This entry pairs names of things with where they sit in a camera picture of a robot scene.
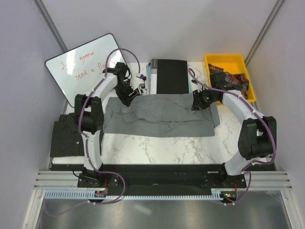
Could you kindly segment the grey long sleeve shirt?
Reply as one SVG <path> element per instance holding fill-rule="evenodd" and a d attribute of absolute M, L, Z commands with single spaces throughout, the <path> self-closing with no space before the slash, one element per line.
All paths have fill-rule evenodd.
<path fill-rule="evenodd" d="M 220 124 L 216 104 L 192 110 L 192 94 L 137 96 L 129 107 L 119 98 L 109 98 L 103 131 L 149 137 L 210 137 Z"/>

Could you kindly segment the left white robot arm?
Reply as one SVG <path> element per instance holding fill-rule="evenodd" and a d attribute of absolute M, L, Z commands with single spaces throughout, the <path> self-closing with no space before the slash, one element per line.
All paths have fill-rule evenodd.
<path fill-rule="evenodd" d="M 107 179 L 106 173 L 100 173 L 99 170 L 103 165 L 101 159 L 104 123 L 102 101 L 111 90 L 115 90 L 122 104 L 129 107 L 132 100 L 140 95 L 140 90 L 134 89 L 131 85 L 131 71 L 125 63 L 118 62 L 115 67 L 106 68 L 102 73 L 104 74 L 102 80 L 88 95 L 75 96 L 75 122 L 82 135 L 85 155 L 84 168 L 78 178 L 77 187 L 80 188 L 102 187 Z"/>

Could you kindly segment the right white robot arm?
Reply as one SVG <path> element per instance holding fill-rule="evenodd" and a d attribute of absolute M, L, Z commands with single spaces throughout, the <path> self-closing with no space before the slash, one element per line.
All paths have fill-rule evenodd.
<path fill-rule="evenodd" d="M 218 176 L 219 184 L 228 188 L 235 183 L 235 176 L 244 174 L 250 166 L 273 164 L 276 158 L 276 119 L 257 111 L 239 90 L 209 87 L 196 77 L 193 69 L 189 68 L 188 72 L 192 82 L 202 87 L 193 91 L 192 109 L 203 110 L 220 102 L 241 123 L 238 151 L 223 163 Z"/>

